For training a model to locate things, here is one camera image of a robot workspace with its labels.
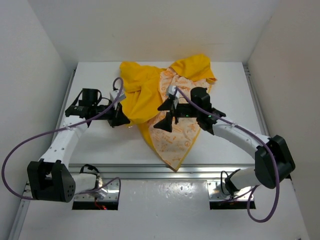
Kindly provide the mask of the yellow jacket with patterned lining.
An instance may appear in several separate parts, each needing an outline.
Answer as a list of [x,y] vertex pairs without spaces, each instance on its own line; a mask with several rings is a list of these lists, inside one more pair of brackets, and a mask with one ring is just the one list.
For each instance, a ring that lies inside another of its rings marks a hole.
[[136,125],[150,148],[177,171],[201,129],[195,118],[179,119],[172,132],[156,129],[154,124],[165,117],[165,113],[157,108],[165,101],[166,89],[170,85],[179,87],[187,97],[195,87],[203,87],[210,92],[217,80],[210,58],[204,54],[193,55],[175,61],[168,68],[124,61],[119,69],[126,95],[121,102],[122,110],[130,125]]

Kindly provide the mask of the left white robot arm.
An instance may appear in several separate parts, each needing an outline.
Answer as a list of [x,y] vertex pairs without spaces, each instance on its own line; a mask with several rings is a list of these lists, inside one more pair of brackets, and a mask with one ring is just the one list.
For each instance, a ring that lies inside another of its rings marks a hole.
[[65,110],[62,131],[58,132],[48,150],[38,161],[27,166],[31,195],[36,200],[70,202],[74,195],[94,193],[102,188],[99,174],[85,172],[71,174],[69,163],[82,135],[93,120],[107,121],[111,127],[129,124],[122,111],[125,93],[114,89],[107,105],[101,104],[98,89],[84,88]]

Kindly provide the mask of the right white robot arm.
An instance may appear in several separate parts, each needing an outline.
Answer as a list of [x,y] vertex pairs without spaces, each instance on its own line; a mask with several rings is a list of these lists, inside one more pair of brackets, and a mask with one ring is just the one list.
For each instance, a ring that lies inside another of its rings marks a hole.
[[154,128],[172,132],[172,125],[178,124],[180,119],[194,118],[202,130],[229,141],[253,158],[253,167],[238,169],[226,177],[220,185],[225,195],[259,185],[274,189],[295,170],[296,165],[283,137],[261,135],[234,123],[212,106],[206,88],[194,87],[187,97],[177,86],[170,85],[166,96],[158,107],[166,115]]

